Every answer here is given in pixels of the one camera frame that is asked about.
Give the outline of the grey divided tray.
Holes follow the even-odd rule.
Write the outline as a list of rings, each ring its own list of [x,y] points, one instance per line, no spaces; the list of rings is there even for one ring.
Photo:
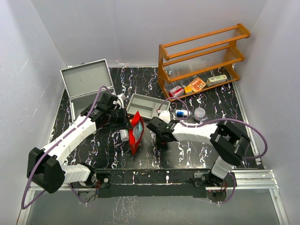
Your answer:
[[[157,109],[163,103],[163,99],[133,94],[127,104],[127,114],[134,116],[139,112],[145,120],[151,120],[152,117],[158,117]]]

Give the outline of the red first aid pouch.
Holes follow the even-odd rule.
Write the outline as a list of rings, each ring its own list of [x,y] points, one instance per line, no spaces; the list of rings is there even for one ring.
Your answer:
[[[133,129],[129,130],[129,146],[132,155],[134,155],[138,149],[138,146],[141,142],[141,138],[144,133],[143,118],[140,116],[138,111],[131,120],[131,125]]]

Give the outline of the wooden three-tier shelf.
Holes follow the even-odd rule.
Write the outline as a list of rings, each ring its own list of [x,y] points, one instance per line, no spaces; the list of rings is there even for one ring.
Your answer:
[[[243,24],[185,38],[168,44],[160,44],[158,51],[158,84],[166,98],[172,86],[187,85],[191,78],[206,81],[206,72],[224,68],[228,84],[240,79],[234,64],[245,57],[237,48],[237,41],[249,38],[250,30]]]

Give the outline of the grey metal case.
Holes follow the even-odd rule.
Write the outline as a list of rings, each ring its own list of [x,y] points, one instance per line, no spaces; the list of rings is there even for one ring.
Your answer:
[[[72,121],[93,103],[101,86],[115,94],[105,59],[62,69],[60,73],[69,97]]]

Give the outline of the clear plastic round container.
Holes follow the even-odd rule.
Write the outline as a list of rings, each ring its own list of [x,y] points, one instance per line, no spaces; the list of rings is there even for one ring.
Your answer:
[[[203,108],[201,108],[201,107],[196,108],[194,110],[194,115],[193,115],[194,120],[200,121],[201,118],[203,118],[205,116],[205,114],[206,114],[206,111]]]

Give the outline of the red white medicine box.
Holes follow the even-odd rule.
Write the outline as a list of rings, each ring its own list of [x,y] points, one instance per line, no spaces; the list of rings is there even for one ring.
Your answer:
[[[169,91],[169,97],[178,98],[184,94],[184,89],[181,86],[176,86]]]

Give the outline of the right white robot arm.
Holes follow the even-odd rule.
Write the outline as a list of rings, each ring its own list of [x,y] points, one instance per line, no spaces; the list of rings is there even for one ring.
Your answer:
[[[219,156],[207,174],[196,177],[200,185],[221,186],[234,167],[241,165],[250,146],[250,138],[227,120],[198,126],[153,117],[146,127],[158,143],[193,141],[214,147]]]

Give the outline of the orange patterned medicine packet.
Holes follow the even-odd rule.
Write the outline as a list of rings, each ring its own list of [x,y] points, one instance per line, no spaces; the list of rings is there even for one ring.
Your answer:
[[[199,77],[196,77],[188,84],[188,87],[190,87],[193,92],[201,91],[205,86],[206,83]]]

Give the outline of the small yellow box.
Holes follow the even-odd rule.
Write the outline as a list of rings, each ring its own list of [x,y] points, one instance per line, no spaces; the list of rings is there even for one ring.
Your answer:
[[[184,88],[184,93],[185,95],[193,93],[193,90],[191,89],[191,87],[187,86]]]

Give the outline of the black front base bar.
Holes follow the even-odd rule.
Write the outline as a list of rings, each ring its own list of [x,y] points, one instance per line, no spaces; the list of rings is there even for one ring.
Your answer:
[[[213,178],[208,169],[96,169],[94,184],[72,183],[75,188],[95,191],[99,198],[119,196],[192,196],[205,198],[236,186],[231,175]]]

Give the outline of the white green medicine box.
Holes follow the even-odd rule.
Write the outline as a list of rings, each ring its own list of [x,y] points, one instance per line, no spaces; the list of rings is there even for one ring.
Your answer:
[[[226,75],[218,75],[218,76],[213,76],[208,78],[206,84],[208,87],[223,83],[227,81],[227,76]]]

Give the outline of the white blue mask packet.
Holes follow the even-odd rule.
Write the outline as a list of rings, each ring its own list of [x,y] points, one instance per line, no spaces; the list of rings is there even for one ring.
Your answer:
[[[143,123],[139,121],[133,129],[133,136],[136,142],[140,139],[142,133],[143,133]]]

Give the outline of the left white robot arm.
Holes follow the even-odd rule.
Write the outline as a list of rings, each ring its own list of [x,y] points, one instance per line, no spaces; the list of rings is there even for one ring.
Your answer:
[[[96,170],[86,164],[64,165],[70,153],[97,129],[110,124],[114,129],[131,128],[127,116],[124,94],[104,92],[95,106],[89,105],[75,122],[53,142],[42,149],[29,152],[27,178],[52,194],[63,184],[80,182],[93,187],[97,181]]]

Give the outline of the white medicine bottle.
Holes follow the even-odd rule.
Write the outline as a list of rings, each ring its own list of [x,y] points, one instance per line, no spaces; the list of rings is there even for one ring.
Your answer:
[[[129,132],[127,129],[120,130],[120,138],[123,142],[126,142],[129,140]]]

